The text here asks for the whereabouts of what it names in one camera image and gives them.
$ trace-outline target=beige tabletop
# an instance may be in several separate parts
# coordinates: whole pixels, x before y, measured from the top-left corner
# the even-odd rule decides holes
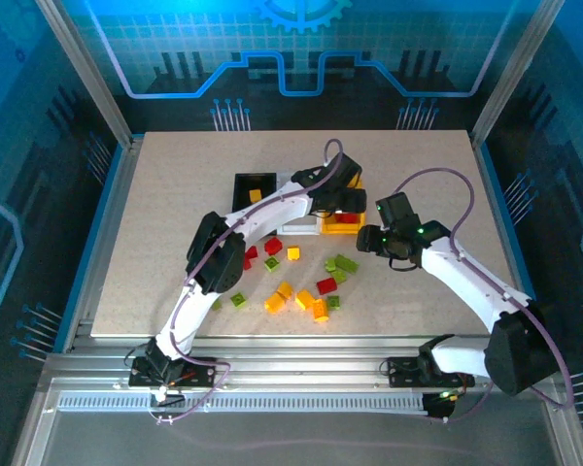
[[[434,166],[470,177],[477,196],[459,240],[491,271],[512,284],[495,220],[464,131],[267,131],[147,133],[120,223],[92,334],[151,336],[170,316],[185,276],[186,252],[201,218],[231,210],[236,173],[293,172],[319,165],[327,139],[337,137],[362,167],[367,223],[378,223],[374,201],[404,178]],[[451,227],[468,202],[466,187],[449,174],[425,175],[404,191],[422,221]],[[439,335],[483,334],[481,321],[451,290],[424,271],[396,273],[387,260],[356,251],[354,236],[281,236],[299,245],[302,257],[270,274],[259,258],[239,284],[211,311],[201,335]],[[296,291],[328,278],[326,258],[342,253],[360,264],[335,294],[341,310],[327,322],[289,303],[279,314],[263,308],[281,281]],[[242,292],[248,305],[235,309],[229,297]]]

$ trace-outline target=enclosure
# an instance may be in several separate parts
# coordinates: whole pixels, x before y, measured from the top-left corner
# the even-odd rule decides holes
[[[354,235],[279,234],[300,261],[254,263],[199,329],[193,354],[231,365],[210,413],[157,428],[123,359],[171,315],[200,219],[231,212],[238,175],[280,187],[333,137],[362,166],[367,224],[418,170],[470,178],[459,241],[552,305],[583,374],[583,0],[4,0],[0,465],[218,464],[225,449],[255,464],[583,464],[583,375],[569,410],[495,389],[453,427],[381,412],[437,392],[390,388],[386,357],[488,331],[435,278],[357,254]],[[424,221],[466,209],[457,180],[409,189]],[[328,322],[264,312],[280,280],[312,289],[337,253],[360,271]],[[539,388],[566,396],[559,374]]]

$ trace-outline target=green cube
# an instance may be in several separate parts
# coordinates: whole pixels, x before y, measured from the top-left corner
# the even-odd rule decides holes
[[[326,268],[327,272],[334,272],[337,269],[337,266],[334,263],[334,257],[327,259],[324,267]]]
[[[246,298],[242,293],[237,293],[231,296],[231,302],[233,306],[239,309],[246,304]]]
[[[347,258],[345,255],[337,254],[334,258],[334,263],[341,270],[348,272],[350,274],[355,274],[359,269],[359,264],[354,260]]]
[[[335,269],[330,272],[330,276],[334,278],[337,284],[342,284],[346,280],[348,280],[348,276],[343,270]]]
[[[340,306],[339,296],[330,295],[326,298],[329,311],[338,311]]]
[[[279,268],[281,262],[277,260],[276,257],[268,257],[265,262],[265,268],[268,269],[268,272],[274,272],[276,269]]]

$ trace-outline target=cable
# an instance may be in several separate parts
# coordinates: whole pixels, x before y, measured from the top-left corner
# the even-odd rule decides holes
[[[256,212],[258,212],[259,210],[263,209],[264,207],[267,207],[270,204],[273,204],[275,202],[285,202],[285,199],[287,199],[289,197],[294,197],[294,196],[298,196],[298,195],[302,195],[302,194],[306,194],[308,192],[311,192],[314,189],[317,189],[317,188],[321,187],[324,183],[326,183],[328,180],[330,180],[330,178],[332,178],[332,176],[338,170],[339,165],[341,164],[341,159],[343,158],[343,144],[341,143],[341,141],[339,141],[338,139],[335,139],[335,138],[329,139],[326,142],[325,146],[324,146],[324,161],[325,161],[325,163],[328,164],[328,148],[333,143],[338,146],[339,152],[337,153],[337,155],[335,155],[334,159],[332,159],[332,162],[334,163],[334,165],[332,167],[332,170],[330,170],[330,172],[327,173],[325,177],[323,177],[321,180],[319,180],[318,182],[316,182],[315,184],[313,184],[313,185],[311,185],[309,187],[305,187],[305,188],[302,188],[302,189],[299,189],[299,190],[293,191],[293,192],[288,192],[287,194],[283,194],[282,196],[277,196],[277,197],[273,197],[271,199],[266,199],[263,203],[257,204],[252,209],[250,209],[246,213],[245,216],[243,216],[242,218],[238,219],[235,223],[233,223],[231,226],[229,226],[228,229],[226,231],[224,231],[224,233],[222,233],[222,235],[220,236],[220,238],[218,238],[214,242],[214,244],[207,250],[207,252],[205,252],[205,254],[203,254],[203,257],[201,257],[201,260],[198,261],[198,263],[194,266],[194,268],[186,276],[186,279],[184,280],[184,286],[188,285],[194,279],[194,277],[196,277],[196,274],[198,274],[198,272],[203,268],[203,266],[208,261],[208,259],[210,258],[210,256],[214,253],[214,250],[216,250],[216,248],[233,231],[235,231],[235,229],[237,229],[240,225],[243,225],[246,222],[246,220],[248,220]],[[187,354],[184,354],[179,349],[179,347],[177,345],[177,341],[175,340],[175,322],[177,321],[177,315],[179,314],[179,311],[182,309],[182,307],[186,303],[186,300],[188,299],[188,297],[189,297],[189,294],[186,293],[184,295],[184,297],[182,298],[182,300],[177,304],[177,306],[173,310],[173,314],[172,314],[172,317],[171,317],[171,325],[170,325],[170,341],[171,341],[171,346],[182,357],[182,359],[184,359],[186,362],[189,362],[190,364],[196,364],[196,365],[199,365],[199,366],[208,366],[208,367],[216,367],[216,366],[219,366],[220,365],[220,366],[223,366],[224,367],[224,373],[218,379],[218,381],[216,383],[214,383],[214,386],[212,386],[212,388],[207,393],[205,393],[205,395],[203,395],[203,397],[194,406],[192,406],[192,408],[190,408],[186,412],[181,413],[180,415],[175,416],[175,417],[162,418],[161,416],[160,417],[155,417],[153,415],[153,413],[150,411],[150,415],[152,415],[154,418],[156,418],[158,422],[168,422],[168,423],[172,423],[175,420],[183,419],[184,417],[189,416],[192,413],[194,413],[222,385],[223,381],[227,378],[227,376],[229,374],[229,371],[231,370],[231,365],[228,362],[199,361],[198,359],[194,359],[192,357],[189,357]]]
[[[463,225],[464,221],[468,218],[471,211],[473,210],[473,205],[475,204],[475,191],[473,189],[473,184],[470,182],[470,180],[465,175],[460,173],[458,170],[454,170],[453,168],[446,168],[446,167],[427,168],[425,170],[421,170],[417,173],[414,173],[411,176],[409,176],[407,179],[405,179],[395,189],[394,194],[400,192],[403,187],[405,187],[409,182],[411,182],[415,178],[420,177],[421,175],[424,175],[426,173],[431,173],[431,172],[451,173],[452,175],[456,175],[458,178],[463,180],[464,183],[466,183],[466,187],[468,187],[468,195],[469,195],[468,207],[464,211],[463,216],[460,218],[460,220],[458,220],[456,222],[456,225],[454,225],[454,228],[451,231],[451,235],[449,237],[449,246],[451,247],[451,251],[460,259],[460,261],[466,267],[468,267],[469,270],[471,270],[475,275],[477,275],[480,279],[482,279],[488,286],[490,286],[492,289],[494,289],[497,293],[499,293],[500,295],[505,294],[505,291],[503,290],[503,288],[499,284],[495,283],[495,281],[493,279],[488,277],[483,271],[481,271],[473,263],[471,263],[463,254],[461,254],[460,250],[458,250],[458,247],[456,246],[456,232]],[[532,322],[535,329],[540,333],[540,335],[544,339],[544,342],[546,342],[546,345],[548,345],[549,350],[553,353],[553,356],[555,357],[555,359],[557,361],[557,365],[559,366],[560,372],[562,373],[562,377],[564,378],[564,384],[566,385],[566,402],[560,403],[558,401],[555,401],[555,400],[551,399],[549,396],[547,396],[544,393],[542,393],[541,391],[539,391],[534,386],[532,387],[532,391],[539,398],[550,403],[551,405],[553,405],[556,408],[559,408],[559,409],[571,408],[572,405],[574,405],[574,390],[572,389],[572,382],[570,381],[570,372],[567,368],[566,362],[564,361],[564,357],[562,356],[562,353],[560,352],[559,348],[557,347],[557,344],[553,340],[553,337],[551,337],[550,333],[548,333],[546,328],[544,328],[544,325],[542,325],[542,323],[537,319],[537,317],[535,317],[529,309],[527,309],[520,302],[518,302],[513,296],[509,296],[507,299],[507,302],[509,302],[512,306],[516,307],[519,311],[521,311]],[[486,398],[482,398],[482,400],[480,400],[479,403],[482,403],[483,401],[485,401],[485,399]]]

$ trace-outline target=colored block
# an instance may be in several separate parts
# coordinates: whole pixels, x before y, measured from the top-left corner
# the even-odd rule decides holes
[[[334,263],[334,257],[331,257],[330,259],[326,260],[326,262],[324,263],[324,268],[326,269],[327,272],[333,272],[337,269],[337,266]]]
[[[295,295],[295,302],[303,311],[311,309],[314,301],[315,298],[311,296],[311,293],[306,289],[301,290],[298,294]]]
[[[257,246],[251,246],[249,250],[247,250],[246,253],[244,254],[244,257],[246,257],[247,259],[255,259],[257,256],[258,256]]]
[[[264,307],[270,314],[276,314],[285,306],[285,299],[279,293],[274,293],[265,300]]]
[[[316,299],[313,303],[313,319],[316,322],[326,322],[328,320],[328,308],[324,299]]]
[[[288,299],[291,299],[293,296],[293,288],[287,282],[282,282],[281,284],[279,284],[279,287],[277,288],[276,292],[279,293],[286,301]]]
[[[281,243],[278,238],[272,238],[263,245],[263,248],[268,255],[274,255],[283,248],[283,243]]]
[[[346,280],[348,280],[348,276],[343,270],[335,269],[330,272],[330,276],[334,278],[337,284],[342,284]]]
[[[341,306],[341,301],[339,296],[331,294],[326,298],[326,306],[328,307],[329,311],[338,311]]]
[[[341,270],[348,272],[350,274],[355,274],[359,269],[359,264],[354,260],[347,258],[345,255],[337,254],[334,258],[334,263]]]
[[[300,248],[298,246],[288,247],[288,259],[298,260],[300,258]]]
[[[242,293],[237,293],[231,296],[231,302],[236,308],[241,308],[246,304],[246,298]]]
[[[336,291],[337,289],[337,282],[333,278],[317,282],[316,285],[318,286],[318,291],[320,294],[328,294],[332,291]]]
[[[281,265],[281,262],[276,257],[268,257],[263,263],[265,264],[265,268],[268,269],[268,272],[274,272]]]
[[[259,202],[261,200],[261,189],[251,189],[249,191],[249,197],[251,198],[251,204]]]

